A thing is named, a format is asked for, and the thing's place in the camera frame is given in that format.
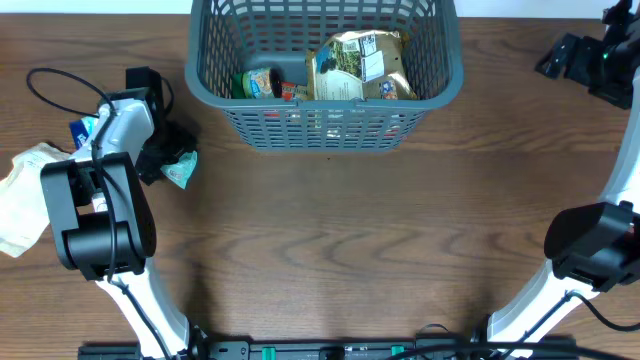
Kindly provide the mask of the green snack packet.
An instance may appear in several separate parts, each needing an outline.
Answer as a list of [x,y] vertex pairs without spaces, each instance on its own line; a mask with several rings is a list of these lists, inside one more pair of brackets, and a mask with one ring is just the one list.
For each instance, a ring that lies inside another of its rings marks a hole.
[[182,154],[176,163],[163,165],[160,170],[166,178],[185,190],[197,166],[197,162],[198,153],[196,151],[187,152]]

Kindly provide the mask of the colourful tissue multipack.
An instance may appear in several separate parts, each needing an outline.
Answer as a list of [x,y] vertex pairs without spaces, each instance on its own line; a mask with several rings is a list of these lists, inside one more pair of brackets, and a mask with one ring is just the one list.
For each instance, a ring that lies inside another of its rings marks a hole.
[[80,149],[87,142],[98,122],[98,118],[87,116],[69,123],[69,130],[76,149]]

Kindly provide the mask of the green lid jar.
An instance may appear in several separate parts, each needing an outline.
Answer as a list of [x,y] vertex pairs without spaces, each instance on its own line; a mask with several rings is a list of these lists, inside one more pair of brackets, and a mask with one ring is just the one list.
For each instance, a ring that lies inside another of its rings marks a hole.
[[232,76],[231,91],[234,99],[281,98],[281,78],[271,67],[249,70]]

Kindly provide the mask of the gold foil food bag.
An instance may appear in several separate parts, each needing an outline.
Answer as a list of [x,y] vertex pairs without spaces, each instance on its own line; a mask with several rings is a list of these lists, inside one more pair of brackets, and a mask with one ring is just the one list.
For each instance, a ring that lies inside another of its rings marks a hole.
[[382,99],[374,86],[394,80],[397,100],[417,95],[402,62],[403,39],[398,31],[359,30],[337,33],[307,53],[308,89],[314,100]]

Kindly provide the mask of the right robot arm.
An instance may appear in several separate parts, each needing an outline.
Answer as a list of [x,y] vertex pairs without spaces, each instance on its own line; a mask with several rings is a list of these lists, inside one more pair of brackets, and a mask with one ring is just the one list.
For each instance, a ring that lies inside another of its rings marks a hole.
[[596,296],[639,279],[639,7],[620,0],[604,10],[602,22],[602,39],[567,34],[535,69],[628,111],[616,163],[596,203],[555,216],[543,265],[488,316],[472,339],[470,358],[579,358],[572,341],[551,340],[548,333],[579,305],[591,308]]

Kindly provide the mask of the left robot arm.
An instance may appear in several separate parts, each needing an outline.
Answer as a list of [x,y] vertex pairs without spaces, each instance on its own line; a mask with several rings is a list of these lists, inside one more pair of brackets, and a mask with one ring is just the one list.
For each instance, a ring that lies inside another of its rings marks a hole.
[[168,120],[168,81],[129,68],[125,88],[99,94],[96,126],[68,159],[40,173],[57,256],[117,304],[138,338],[138,359],[205,359],[201,329],[168,295],[152,260],[156,226],[142,187],[196,149]]

